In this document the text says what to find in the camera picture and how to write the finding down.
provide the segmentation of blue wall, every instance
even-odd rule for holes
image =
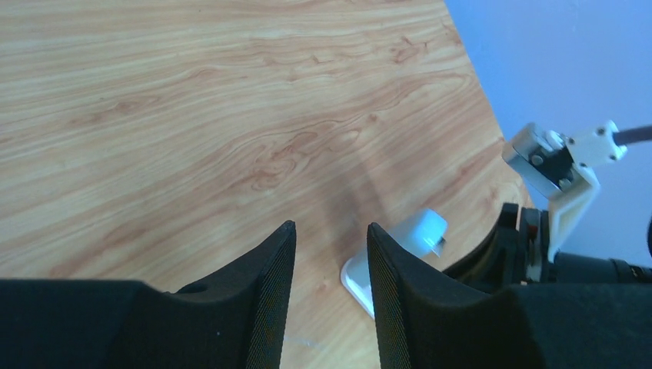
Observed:
[[[652,124],[652,2],[447,0],[505,137]],[[602,192],[563,250],[652,266],[652,143],[596,169]],[[538,208],[546,201],[535,190]]]

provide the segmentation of white object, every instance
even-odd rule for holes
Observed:
[[[600,127],[565,139],[578,176],[567,190],[548,198],[550,246],[547,257],[550,262],[600,192],[600,182],[592,168],[619,161],[627,153],[626,146],[614,142],[615,132],[618,127],[614,121],[607,121]]]
[[[546,131],[546,142],[555,151],[564,148],[564,139],[555,131]]]
[[[595,168],[612,163],[627,153],[627,146],[618,146],[614,142],[615,132],[618,132],[618,127],[614,121],[608,121],[598,128],[566,138],[566,147],[580,166]]]
[[[439,256],[444,244],[447,222],[435,211],[423,209],[388,230],[388,234],[405,250],[418,258],[434,252]],[[366,245],[342,268],[342,284],[362,307],[374,317],[369,262]]]
[[[584,213],[600,192],[600,182],[591,168],[573,164],[578,173],[573,185],[564,192],[548,199],[548,219],[550,222],[550,240],[547,258],[554,262],[554,256],[561,245],[577,226]]]

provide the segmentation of metal screw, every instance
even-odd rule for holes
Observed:
[[[571,181],[568,180],[568,178],[562,178],[559,180],[559,188],[562,190],[565,188],[568,188],[571,185]]]
[[[533,165],[542,165],[544,163],[544,159],[539,155],[532,155],[530,161],[532,162]]]

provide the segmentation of wooden table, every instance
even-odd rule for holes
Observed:
[[[527,202],[441,0],[6,0],[0,277],[166,291],[298,225],[282,367],[378,366],[339,280],[366,226]]]

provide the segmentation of white plastic bracket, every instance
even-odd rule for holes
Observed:
[[[550,262],[554,262],[554,256],[600,192],[600,182],[593,169],[577,164],[573,164],[573,169],[578,174],[573,185],[548,202],[550,245],[547,257]]]
[[[619,161],[627,153],[627,146],[614,142],[618,127],[614,121],[607,121],[600,127],[566,138],[566,147],[573,161],[581,167],[595,168]]]

